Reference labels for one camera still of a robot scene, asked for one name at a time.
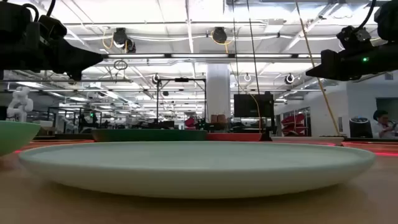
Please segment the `person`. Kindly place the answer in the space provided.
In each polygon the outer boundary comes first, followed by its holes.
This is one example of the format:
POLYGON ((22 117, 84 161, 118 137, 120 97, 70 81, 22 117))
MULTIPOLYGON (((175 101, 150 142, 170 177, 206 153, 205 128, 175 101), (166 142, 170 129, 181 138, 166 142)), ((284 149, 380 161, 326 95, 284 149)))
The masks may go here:
POLYGON ((398 123, 389 121, 387 111, 376 110, 373 119, 371 131, 374 139, 398 139, 398 123))

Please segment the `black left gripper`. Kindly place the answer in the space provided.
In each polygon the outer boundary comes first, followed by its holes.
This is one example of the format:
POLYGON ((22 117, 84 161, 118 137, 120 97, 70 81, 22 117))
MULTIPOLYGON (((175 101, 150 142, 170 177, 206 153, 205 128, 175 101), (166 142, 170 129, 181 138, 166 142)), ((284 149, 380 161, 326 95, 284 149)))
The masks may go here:
POLYGON ((27 25, 26 47, 27 70, 66 73, 75 81, 81 80, 82 71, 103 61, 101 54, 74 47, 65 39, 42 37, 39 23, 27 25))

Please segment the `pale sage large plate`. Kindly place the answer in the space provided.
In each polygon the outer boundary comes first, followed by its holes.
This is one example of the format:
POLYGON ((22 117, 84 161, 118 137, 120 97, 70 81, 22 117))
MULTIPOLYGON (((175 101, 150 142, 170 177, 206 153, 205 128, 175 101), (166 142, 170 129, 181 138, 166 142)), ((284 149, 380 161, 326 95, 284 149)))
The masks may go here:
POLYGON ((31 173, 119 195, 222 199, 291 194, 347 182, 372 152, 314 144, 232 141, 96 142, 29 149, 31 173))

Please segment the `black rig frame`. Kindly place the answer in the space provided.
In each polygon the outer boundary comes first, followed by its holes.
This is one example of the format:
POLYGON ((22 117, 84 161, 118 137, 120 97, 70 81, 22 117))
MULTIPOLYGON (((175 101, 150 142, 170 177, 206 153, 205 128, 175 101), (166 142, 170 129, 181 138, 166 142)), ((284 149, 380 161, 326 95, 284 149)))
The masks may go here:
POLYGON ((159 124, 159 92, 160 92, 160 82, 165 82, 162 87, 165 87, 169 82, 177 82, 177 83, 186 83, 186 82, 194 82, 196 83, 201 90, 204 92, 205 100, 204 100, 204 119, 206 119, 206 111, 207 111, 207 90, 206 90, 206 78, 158 78, 156 83, 156 119, 155 122, 159 124), (204 86, 200 86, 197 81, 202 81, 204 86))

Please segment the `terracotta red plate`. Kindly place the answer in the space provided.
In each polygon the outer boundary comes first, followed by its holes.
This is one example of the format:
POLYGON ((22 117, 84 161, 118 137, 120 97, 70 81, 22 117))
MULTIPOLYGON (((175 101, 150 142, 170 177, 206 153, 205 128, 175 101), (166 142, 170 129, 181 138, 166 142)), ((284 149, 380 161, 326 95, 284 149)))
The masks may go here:
POLYGON ((239 141, 256 142, 260 141, 262 134, 259 133, 208 133, 207 141, 239 141))

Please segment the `dark monitor screen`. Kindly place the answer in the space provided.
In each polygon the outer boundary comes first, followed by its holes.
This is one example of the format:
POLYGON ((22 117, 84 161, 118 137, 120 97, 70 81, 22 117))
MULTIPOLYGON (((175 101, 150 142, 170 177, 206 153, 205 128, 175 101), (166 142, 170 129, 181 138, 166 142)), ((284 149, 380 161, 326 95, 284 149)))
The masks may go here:
POLYGON ((272 118, 274 116, 274 99, 271 94, 236 94, 233 100, 235 117, 272 118))

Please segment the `green large plate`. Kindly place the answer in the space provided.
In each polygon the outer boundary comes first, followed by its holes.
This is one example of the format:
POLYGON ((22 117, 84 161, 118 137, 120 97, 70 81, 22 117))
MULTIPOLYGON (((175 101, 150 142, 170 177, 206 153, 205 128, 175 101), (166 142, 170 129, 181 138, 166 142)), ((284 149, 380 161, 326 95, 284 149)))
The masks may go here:
POLYGON ((39 130, 35 123, 0 121, 0 157, 28 145, 39 130))

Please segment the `orange translucent plate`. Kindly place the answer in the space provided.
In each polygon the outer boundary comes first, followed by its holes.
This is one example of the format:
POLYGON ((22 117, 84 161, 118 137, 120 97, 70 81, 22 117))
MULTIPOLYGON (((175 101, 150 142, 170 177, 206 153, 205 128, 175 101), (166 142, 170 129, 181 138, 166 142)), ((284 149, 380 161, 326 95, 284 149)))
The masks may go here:
POLYGON ((398 142, 342 142, 344 147, 371 151, 378 156, 398 157, 398 142))
POLYGON ((54 146, 54 145, 64 145, 64 144, 82 144, 82 143, 93 143, 94 140, 89 140, 89 139, 82 139, 82 140, 74 140, 74 139, 68 139, 68 140, 34 140, 31 141, 28 145, 23 146, 22 148, 14 151, 14 153, 20 153, 22 151, 28 150, 28 149, 33 149, 33 148, 38 148, 38 147, 45 147, 45 146, 54 146))

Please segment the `long ceiling light bar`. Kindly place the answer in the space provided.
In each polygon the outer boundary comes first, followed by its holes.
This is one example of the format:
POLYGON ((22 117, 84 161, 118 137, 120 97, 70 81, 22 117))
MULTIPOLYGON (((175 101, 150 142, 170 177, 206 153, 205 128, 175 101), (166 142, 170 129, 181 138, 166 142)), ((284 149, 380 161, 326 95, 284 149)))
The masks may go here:
POLYGON ((309 54, 103 54, 104 58, 310 58, 309 54))

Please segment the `red storage shelf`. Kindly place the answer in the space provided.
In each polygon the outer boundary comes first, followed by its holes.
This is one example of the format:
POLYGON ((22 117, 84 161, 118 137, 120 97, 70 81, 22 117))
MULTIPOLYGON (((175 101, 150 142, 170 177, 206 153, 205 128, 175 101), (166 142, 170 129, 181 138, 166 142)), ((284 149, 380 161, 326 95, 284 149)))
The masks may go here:
POLYGON ((295 114, 284 118, 281 121, 282 134, 284 136, 306 136, 306 116, 303 113, 295 114))

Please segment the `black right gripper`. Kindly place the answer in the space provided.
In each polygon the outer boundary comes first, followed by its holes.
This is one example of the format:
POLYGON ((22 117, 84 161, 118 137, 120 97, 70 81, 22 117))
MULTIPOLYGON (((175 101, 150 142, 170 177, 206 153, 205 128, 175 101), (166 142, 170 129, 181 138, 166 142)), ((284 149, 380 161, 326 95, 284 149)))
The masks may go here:
POLYGON ((305 74, 315 78, 342 81, 340 73, 344 77, 359 77, 394 70, 398 70, 398 42, 379 45, 342 60, 338 52, 322 50, 321 64, 305 74))

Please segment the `white building column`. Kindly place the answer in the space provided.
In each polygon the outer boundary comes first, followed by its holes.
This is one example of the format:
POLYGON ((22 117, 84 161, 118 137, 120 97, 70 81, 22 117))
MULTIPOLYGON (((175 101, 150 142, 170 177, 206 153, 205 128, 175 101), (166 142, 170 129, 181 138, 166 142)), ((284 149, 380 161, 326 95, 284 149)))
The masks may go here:
POLYGON ((218 115, 231 116, 230 70, 228 64, 211 63, 206 72, 206 119, 216 122, 218 115))

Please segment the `dark navy plate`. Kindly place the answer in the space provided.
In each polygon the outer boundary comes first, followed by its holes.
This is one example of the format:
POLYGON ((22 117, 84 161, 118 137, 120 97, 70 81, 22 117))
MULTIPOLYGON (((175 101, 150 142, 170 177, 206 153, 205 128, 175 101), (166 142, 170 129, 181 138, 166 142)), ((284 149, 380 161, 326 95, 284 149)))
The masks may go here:
POLYGON ((203 130, 179 129, 94 129, 96 142, 131 141, 205 141, 207 132, 203 130))

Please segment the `white robot figure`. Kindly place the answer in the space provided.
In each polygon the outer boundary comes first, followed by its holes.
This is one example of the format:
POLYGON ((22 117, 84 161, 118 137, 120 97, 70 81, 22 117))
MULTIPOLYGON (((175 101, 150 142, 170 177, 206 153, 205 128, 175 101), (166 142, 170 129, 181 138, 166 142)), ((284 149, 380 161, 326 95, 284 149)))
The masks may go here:
POLYGON ((28 97, 30 88, 27 86, 19 86, 12 94, 12 101, 7 107, 7 117, 17 116, 20 122, 27 121, 27 113, 31 112, 34 107, 33 100, 28 97))

